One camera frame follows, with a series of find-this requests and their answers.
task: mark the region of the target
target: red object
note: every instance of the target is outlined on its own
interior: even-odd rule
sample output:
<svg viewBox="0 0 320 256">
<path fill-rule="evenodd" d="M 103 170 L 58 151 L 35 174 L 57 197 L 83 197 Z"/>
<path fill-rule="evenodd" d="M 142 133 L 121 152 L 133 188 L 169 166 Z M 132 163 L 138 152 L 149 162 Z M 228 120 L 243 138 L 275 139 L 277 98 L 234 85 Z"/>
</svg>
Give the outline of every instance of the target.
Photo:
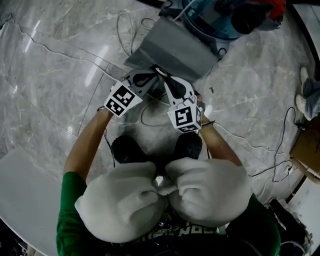
<svg viewBox="0 0 320 256">
<path fill-rule="evenodd" d="M 270 13 L 269 18 L 274 19 L 285 13 L 286 0 L 254 0 L 258 3 L 271 3 L 275 6 L 275 10 Z"/>
</svg>

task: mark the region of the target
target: marble floor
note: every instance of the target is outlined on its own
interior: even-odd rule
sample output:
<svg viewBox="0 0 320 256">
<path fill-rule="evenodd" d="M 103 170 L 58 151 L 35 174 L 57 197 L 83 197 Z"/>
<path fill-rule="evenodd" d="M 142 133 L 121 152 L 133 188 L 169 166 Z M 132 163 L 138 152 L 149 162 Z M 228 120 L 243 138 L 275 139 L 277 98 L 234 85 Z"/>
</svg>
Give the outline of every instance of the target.
<svg viewBox="0 0 320 256">
<path fill-rule="evenodd" d="M 158 10 L 136 0 L 2 0 L 1 19 L 13 13 L 23 32 L 50 50 L 95 62 L 120 78 L 130 68 L 123 63 L 115 24 L 117 13 L 127 10 L 135 29 L 133 50 L 147 30 L 140 26 L 143 17 L 158 19 Z M 130 41 L 130 26 L 125 16 L 119 21 L 125 47 Z M 49 177 L 62 181 L 65 160 L 77 136 L 108 96 L 114 81 L 95 65 L 49 52 L 22 34 L 12 21 L 0 31 L 0 158 L 16 147 L 22 148 Z M 290 13 L 274 31 L 255 31 L 232 43 L 225 58 L 194 86 L 211 106 L 209 117 L 229 132 L 245 137 L 252 146 L 275 150 L 284 117 L 300 86 L 299 70 L 310 73 L 314 61 L 308 45 Z M 135 110 L 138 114 L 141 107 Z M 150 105 L 143 120 L 150 125 L 167 124 L 167 107 Z M 297 129 L 290 112 L 280 152 L 287 156 Z M 273 165 L 274 154 L 249 147 L 244 140 L 217 130 L 236 151 L 249 174 Z M 170 125 L 144 126 L 139 118 L 113 118 L 107 127 L 112 142 L 118 135 L 133 136 L 149 154 L 170 153 L 179 133 Z M 205 148 L 201 158 L 207 157 Z M 277 163 L 284 155 L 277 157 Z M 112 168 L 111 152 L 101 141 L 89 179 Z M 276 179 L 285 176 L 286 164 L 276 168 Z M 259 194 L 272 170 L 253 179 Z M 261 197 L 286 198 L 301 174 L 294 171 L 282 182 L 267 185 Z"/>
</svg>

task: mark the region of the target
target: foot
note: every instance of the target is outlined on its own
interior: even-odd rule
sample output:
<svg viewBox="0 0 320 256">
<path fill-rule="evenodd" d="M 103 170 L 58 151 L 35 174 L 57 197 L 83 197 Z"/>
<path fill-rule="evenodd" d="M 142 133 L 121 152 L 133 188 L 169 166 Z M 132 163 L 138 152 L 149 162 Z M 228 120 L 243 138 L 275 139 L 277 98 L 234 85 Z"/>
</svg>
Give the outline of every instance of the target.
<svg viewBox="0 0 320 256">
<path fill-rule="evenodd" d="M 148 157 L 138 143 L 126 135 L 116 138 L 111 145 L 111 149 L 114 159 L 117 160 L 119 164 L 145 163 L 148 161 Z"/>
<path fill-rule="evenodd" d="M 308 72 L 307 69 L 305 67 L 302 67 L 300 70 L 300 80 L 301 80 L 301 95 L 304 95 L 304 86 L 305 86 L 305 82 L 308 78 Z"/>
<path fill-rule="evenodd" d="M 181 134 L 174 148 L 174 159 L 198 159 L 202 149 L 202 140 L 194 132 Z"/>
<path fill-rule="evenodd" d="M 310 121 L 311 117 L 306 112 L 306 103 L 307 103 L 307 100 L 304 97 L 302 97 L 300 94 L 298 94 L 295 97 L 295 104 L 296 104 L 298 110 L 300 110 L 300 112 L 304 114 L 304 117 L 308 121 Z"/>
</svg>

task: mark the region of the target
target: black and white marker cube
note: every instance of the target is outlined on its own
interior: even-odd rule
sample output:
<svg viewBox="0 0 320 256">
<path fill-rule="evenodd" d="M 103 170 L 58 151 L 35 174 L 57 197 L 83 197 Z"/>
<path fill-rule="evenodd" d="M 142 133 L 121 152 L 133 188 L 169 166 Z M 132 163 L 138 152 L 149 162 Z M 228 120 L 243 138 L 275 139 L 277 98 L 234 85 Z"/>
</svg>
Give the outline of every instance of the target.
<svg viewBox="0 0 320 256">
<path fill-rule="evenodd" d="M 111 92 L 103 105 L 120 118 L 142 101 L 138 95 L 118 81 L 111 88 Z"/>
<path fill-rule="evenodd" d="M 173 127 L 182 133 L 201 129 L 201 110 L 197 104 L 192 104 L 168 112 Z"/>
</svg>

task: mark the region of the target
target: black shoe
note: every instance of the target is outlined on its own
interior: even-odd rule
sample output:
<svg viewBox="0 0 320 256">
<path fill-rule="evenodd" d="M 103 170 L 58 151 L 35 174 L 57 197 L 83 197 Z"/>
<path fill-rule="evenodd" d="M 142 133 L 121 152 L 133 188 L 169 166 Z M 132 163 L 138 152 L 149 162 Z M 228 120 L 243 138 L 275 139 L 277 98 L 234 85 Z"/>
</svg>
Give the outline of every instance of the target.
<svg viewBox="0 0 320 256">
<path fill-rule="evenodd" d="M 138 143 L 131 137 L 122 135 L 116 138 L 111 145 L 114 159 L 119 164 L 145 163 L 148 161 L 146 154 Z"/>
<path fill-rule="evenodd" d="M 202 149 L 202 140 L 194 132 L 181 134 L 174 148 L 174 159 L 198 159 Z"/>
</svg>

